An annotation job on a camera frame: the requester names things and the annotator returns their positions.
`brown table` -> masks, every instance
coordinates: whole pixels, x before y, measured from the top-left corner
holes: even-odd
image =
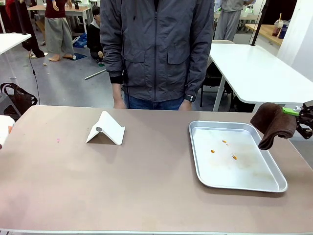
[[[45,15],[45,7],[44,5],[36,5],[29,7],[28,11],[37,11],[39,15]],[[83,18],[84,30],[87,33],[85,20],[88,20],[88,24],[90,24],[93,20],[92,10],[88,6],[80,6],[79,9],[75,9],[73,4],[72,8],[65,6],[65,13],[67,16],[81,16]]]
[[[126,132],[86,144],[102,109],[36,106],[0,151],[0,228],[30,231],[313,232],[313,171],[288,140],[270,150],[289,188],[207,188],[188,125],[249,123],[251,114],[109,110]]]
[[[258,27],[257,24],[253,24],[253,23],[249,23],[249,24],[246,23],[245,26],[253,31],[256,31]],[[275,43],[276,45],[281,46],[283,43],[283,39],[278,38],[278,36],[277,37],[272,36],[273,29],[274,29],[274,25],[263,24],[261,25],[259,34],[265,37],[266,39],[270,40],[271,42]]]

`hand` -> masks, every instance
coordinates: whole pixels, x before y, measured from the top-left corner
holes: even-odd
[[[72,1],[71,1],[71,0],[68,0],[68,1],[67,1],[67,5],[68,5],[69,9],[72,9],[73,4],[72,4]]]
[[[99,52],[98,52],[98,56],[99,56],[100,58],[103,58],[103,52],[102,52],[102,51],[99,51]]]
[[[179,111],[191,111],[191,102],[184,99],[178,110]]]
[[[54,10],[59,11],[59,8],[57,7],[57,3],[55,0],[52,1],[52,6]]]
[[[114,101],[114,108],[115,109],[127,109],[123,99],[115,100]]]

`blue jeans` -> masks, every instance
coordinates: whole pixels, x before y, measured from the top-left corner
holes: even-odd
[[[125,94],[124,101],[128,109],[156,109],[156,110],[178,110],[184,98],[172,99],[163,102],[152,102],[137,99]]]

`person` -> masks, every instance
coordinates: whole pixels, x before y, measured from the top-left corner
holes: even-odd
[[[103,0],[100,9],[114,107],[191,110],[205,78],[214,0]]]
[[[72,33],[65,18],[65,3],[72,8],[71,0],[47,0],[45,10],[45,43],[48,52],[54,55],[50,61],[59,61],[61,51],[65,53],[63,58],[72,59],[74,49]]]
[[[93,21],[87,30],[87,46],[90,49],[91,57],[97,62],[102,61],[103,51],[100,44],[100,8],[92,10]]]
[[[22,42],[22,46],[28,51],[32,50],[37,58],[44,57],[45,56],[44,52],[39,49],[37,38],[34,32],[33,26],[31,24],[28,10],[27,10],[24,0],[19,0],[18,4],[19,4],[18,7],[20,8],[21,17],[22,17],[21,23],[23,24],[23,27],[26,33],[29,33],[31,35],[30,39],[26,40],[25,42]],[[10,19],[10,22],[12,24],[14,31],[16,33],[22,33],[22,28],[20,25],[17,11],[16,11],[15,0],[6,0],[5,10],[7,12],[7,15]]]
[[[237,31],[241,10],[244,5],[249,5],[253,1],[254,0],[222,0],[222,10],[216,26],[214,39],[233,41]]]

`wristwatch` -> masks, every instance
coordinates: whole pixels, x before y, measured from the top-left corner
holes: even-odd
[[[184,99],[186,99],[186,100],[188,100],[188,101],[190,101],[190,102],[195,102],[196,96],[186,94],[186,95],[184,96]]]

